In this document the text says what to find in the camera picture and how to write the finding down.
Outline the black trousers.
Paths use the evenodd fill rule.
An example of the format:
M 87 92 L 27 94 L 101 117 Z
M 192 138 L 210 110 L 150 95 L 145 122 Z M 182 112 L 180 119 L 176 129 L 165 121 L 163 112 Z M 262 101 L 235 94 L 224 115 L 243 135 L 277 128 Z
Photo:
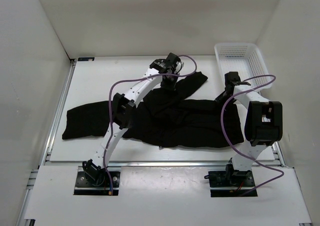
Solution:
M 176 83 L 174 91 L 155 88 L 139 103 L 133 124 L 124 139 L 135 139 L 160 148 L 225 148 L 229 144 L 221 127 L 221 110 L 214 100 L 189 99 L 208 80 L 196 72 Z M 237 106 L 224 113 L 225 130 L 231 142 L 244 142 Z M 72 108 L 66 114 L 63 140 L 103 137 L 109 126 L 109 103 L 99 101 Z

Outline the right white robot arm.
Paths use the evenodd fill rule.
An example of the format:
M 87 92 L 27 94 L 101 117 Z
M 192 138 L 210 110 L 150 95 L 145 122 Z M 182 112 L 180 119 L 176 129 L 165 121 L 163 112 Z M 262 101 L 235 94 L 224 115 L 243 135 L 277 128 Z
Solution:
M 252 171 L 253 163 L 269 146 L 280 141 L 283 136 L 283 105 L 270 101 L 259 94 L 276 80 L 271 74 L 253 76 L 241 80 L 239 73 L 230 71 L 224 75 L 225 88 L 216 101 L 221 106 L 220 123 L 222 133 L 236 152 L 225 168 L 225 182 L 230 186 L 243 184 Z M 228 105 L 238 101 L 246 110 L 244 136 L 246 142 L 235 148 L 227 135 L 224 113 Z

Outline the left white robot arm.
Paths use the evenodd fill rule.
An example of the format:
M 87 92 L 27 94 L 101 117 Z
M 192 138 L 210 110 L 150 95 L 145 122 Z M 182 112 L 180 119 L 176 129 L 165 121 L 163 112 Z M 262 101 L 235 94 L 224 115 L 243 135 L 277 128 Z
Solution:
M 158 84 L 165 89 L 174 90 L 183 66 L 184 63 L 177 55 L 169 53 L 165 59 L 153 61 L 142 78 L 121 80 L 111 86 L 109 96 L 113 98 L 109 100 L 107 132 L 94 156 L 82 162 L 84 175 L 93 186 L 112 182 L 107 166 L 116 145 L 130 128 L 139 103 Z M 125 82 L 135 84 L 125 93 L 112 93 L 115 86 Z

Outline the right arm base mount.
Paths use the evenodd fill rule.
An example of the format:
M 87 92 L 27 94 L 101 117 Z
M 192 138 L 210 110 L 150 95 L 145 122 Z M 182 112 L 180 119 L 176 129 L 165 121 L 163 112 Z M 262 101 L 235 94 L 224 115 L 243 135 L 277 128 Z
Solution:
M 208 180 L 211 198 L 257 197 L 251 170 L 235 170 L 231 163 L 225 170 L 212 170 L 203 177 Z

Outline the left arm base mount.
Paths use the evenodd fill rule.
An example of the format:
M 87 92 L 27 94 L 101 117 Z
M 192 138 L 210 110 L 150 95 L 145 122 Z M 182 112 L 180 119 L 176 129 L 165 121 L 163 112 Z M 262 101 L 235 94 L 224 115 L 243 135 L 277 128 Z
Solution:
M 95 165 L 82 164 L 82 169 L 77 172 L 74 195 L 79 196 L 118 196 L 121 172 L 105 171 Z

